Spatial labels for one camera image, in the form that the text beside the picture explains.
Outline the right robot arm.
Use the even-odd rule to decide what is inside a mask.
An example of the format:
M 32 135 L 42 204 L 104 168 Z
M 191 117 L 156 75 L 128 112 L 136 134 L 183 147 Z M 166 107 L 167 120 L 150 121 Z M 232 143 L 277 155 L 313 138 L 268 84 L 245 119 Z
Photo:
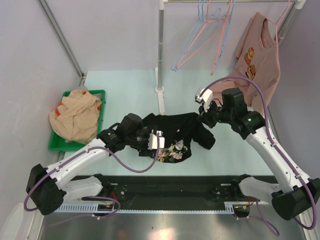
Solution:
M 242 201 L 250 196 L 273 206 L 277 214 L 289 221 L 312 207 L 320 198 L 320 180 L 311 179 L 301 170 L 276 142 L 266 121 L 257 111 L 248 109 L 243 93 L 238 88 L 222 92 L 222 105 L 215 102 L 210 89 L 200 88 L 195 95 L 200 104 L 198 119 L 209 128 L 217 123 L 228 124 L 251 145 L 267 164 L 276 183 L 258 180 L 248 174 L 235 178 L 231 196 Z

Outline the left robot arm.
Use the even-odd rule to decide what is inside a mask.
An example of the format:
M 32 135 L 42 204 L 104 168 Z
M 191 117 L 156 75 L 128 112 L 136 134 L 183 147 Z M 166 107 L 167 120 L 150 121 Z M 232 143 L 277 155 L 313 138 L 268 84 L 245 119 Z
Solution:
M 126 146 L 148 149 L 152 134 L 152 127 L 145 127 L 141 117 L 129 113 L 121 122 L 102 130 L 91 142 L 71 156 L 46 167 L 35 165 L 30 170 L 26 185 L 24 210 L 38 210 L 45 216 L 53 213 L 67 200 L 83 197 L 107 199 L 111 188 L 100 178 L 93 176 L 87 183 L 82 183 L 79 180 L 74 181 L 74 177 L 86 167 L 103 158 L 114 156 Z

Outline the beige garment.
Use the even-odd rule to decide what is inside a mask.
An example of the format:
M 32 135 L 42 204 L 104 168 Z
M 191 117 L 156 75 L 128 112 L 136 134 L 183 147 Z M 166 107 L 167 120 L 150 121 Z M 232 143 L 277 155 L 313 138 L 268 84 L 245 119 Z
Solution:
M 88 144 L 98 134 L 100 111 L 97 107 L 100 104 L 102 107 L 102 100 L 89 91 L 83 95 L 83 90 L 76 89 L 62 97 L 61 102 L 61 114 L 56 115 L 56 108 L 48 115 L 52 130 L 69 142 Z

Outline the aluminium corner post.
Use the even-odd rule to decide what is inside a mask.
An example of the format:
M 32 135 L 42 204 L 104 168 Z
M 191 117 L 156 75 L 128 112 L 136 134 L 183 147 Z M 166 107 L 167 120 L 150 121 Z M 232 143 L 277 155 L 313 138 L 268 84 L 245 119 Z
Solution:
M 54 16 L 53 11 L 51 10 L 48 2 L 46 0 L 37 0 L 36 1 L 42 10 L 44 16 L 46 17 L 50 27 L 53 30 L 53 33 L 55 34 L 60 46 L 62 47 L 62 50 L 64 51 L 66 57 L 68 58 L 71 66 L 73 67 L 74 71 L 76 72 L 77 76 L 80 79 L 80 82 L 82 82 L 85 79 L 85 73 L 82 71 L 56 17 Z

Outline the black t-shirt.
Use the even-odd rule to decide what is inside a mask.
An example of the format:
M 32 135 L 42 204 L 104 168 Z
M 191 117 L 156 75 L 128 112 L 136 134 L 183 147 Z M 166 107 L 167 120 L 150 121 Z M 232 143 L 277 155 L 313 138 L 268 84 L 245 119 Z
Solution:
M 176 164 L 192 156 L 191 142 L 210 150 L 216 142 L 214 135 L 197 120 L 195 112 L 178 115 L 150 113 L 142 119 L 145 127 L 156 126 L 162 131 L 164 148 L 159 150 L 157 161 Z

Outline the clothes rack metal frame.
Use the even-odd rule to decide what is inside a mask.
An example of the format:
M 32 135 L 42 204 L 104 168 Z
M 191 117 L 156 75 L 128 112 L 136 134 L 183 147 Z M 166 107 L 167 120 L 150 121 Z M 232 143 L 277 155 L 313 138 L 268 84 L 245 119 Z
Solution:
M 227 7 L 227 0 L 212 0 L 210 10 L 221 8 L 225 11 Z M 286 0 L 235 0 L 235 7 L 232 14 L 231 25 L 226 40 L 223 54 L 220 58 L 219 64 L 211 75 L 211 68 L 214 59 L 215 48 L 218 45 L 219 37 L 216 36 L 204 48 L 200 50 L 194 57 L 192 57 L 184 66 L 179 70 L 189 69 L 197 73 L 204 71 L 205 79 L 211 80 L 216 76 L 228 75 L 236 65 L 235 50 L 241 38 L 243 31 L 246 28 L 250 18 L 257 12 L 260 12 L 267 18 L 276 21 L 282 14 L 286 7 Z M 165 115 L 166 108 L 165 96 L 169 92 L 169 86 L 164 84 L 165 75 L 171 70 L 171 64 L 179 55 L 180 50 L 197 20 L 197 3 L 198 0 L 192 0 L 191 4 L 195 7 L 191 12 L 186 11 L 183 7 L 179 8 L 180 14 L 175 18 L 178 22 L 171 22 L 168 26 L 176 34 L 177 43 L 169 42 L 165 39 L 165 6 L 168 4 L 167 0 L 160 0 L 158 2 L 158 56 L 157 66 L 155 68 L 156 87 L 159 114 Z M 285 33 L 288 31 L 290 24 L 296 17 L 296 13 L 305 5 L 303 0 L 291 0 L 291 3 L 279 23 L 278 28 L 278 42 L 280 43 Z M 275 40 L 276 28 L 269 22 L 271 29 L 271 36 Z

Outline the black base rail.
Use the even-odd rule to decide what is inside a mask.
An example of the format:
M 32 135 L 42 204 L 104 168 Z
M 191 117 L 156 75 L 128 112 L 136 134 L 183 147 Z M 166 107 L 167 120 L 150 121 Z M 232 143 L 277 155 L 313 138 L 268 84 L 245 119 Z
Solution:
M 106 176 L 108 185 L 99 197 L 120 202 L 121 210 L 213 211 L 226 202 L 250 205 L 231 185 L 234 175 L 216 176 Z

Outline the green plastic bin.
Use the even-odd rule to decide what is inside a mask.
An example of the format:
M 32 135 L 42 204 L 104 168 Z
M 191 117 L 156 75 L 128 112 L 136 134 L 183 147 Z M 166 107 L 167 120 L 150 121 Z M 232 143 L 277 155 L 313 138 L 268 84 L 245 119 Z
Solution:
M 103 89 L 64 92 L 59 105 L 48 115 L 52 128 L 48 149 L 73 152 L 88 144 L 102 130 L 105 104 Z

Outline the pink hanger holding shirt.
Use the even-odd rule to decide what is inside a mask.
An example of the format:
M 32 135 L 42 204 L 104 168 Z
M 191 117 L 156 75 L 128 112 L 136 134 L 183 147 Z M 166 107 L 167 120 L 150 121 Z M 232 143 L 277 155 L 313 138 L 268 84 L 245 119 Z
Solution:
M 275 26 L 275 42 L 278 43 L 279 42 L 279 39 L 278 39 L 278 30 L 279 30 L 279 24 L 280 24 L 280 21 L 282 20 L 282 18 L 284 17 L 285 13 L 287 12 L 289 6 L 291 4 L 291 0 L 287 0 L 286 1 L 286 6 L 285 8 L 283 9 L 281 15 L 277 18 L 277 20 L 273 21 L 271 20 L 270 18 L 266 18 L 270 23 L 272 23 L 274 26 Z

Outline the pink mario t-shirt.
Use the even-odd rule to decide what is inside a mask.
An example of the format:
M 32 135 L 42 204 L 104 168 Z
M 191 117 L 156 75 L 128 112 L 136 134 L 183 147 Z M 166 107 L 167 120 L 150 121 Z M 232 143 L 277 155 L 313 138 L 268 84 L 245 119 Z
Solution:
M 279 45 L 271 36 L 269 21 L 257 12 L 248 22 L 235 50 L 237 63 L 228 77 L 245 77 L 261 90 L 268 105 L 280 80 Z M 226 79 L 210 87 L 213 96 L 222 100 L 222 91 L 238 88 L 245 103 L 264 115 L 264 107 L 257 89 L 243 79 Z

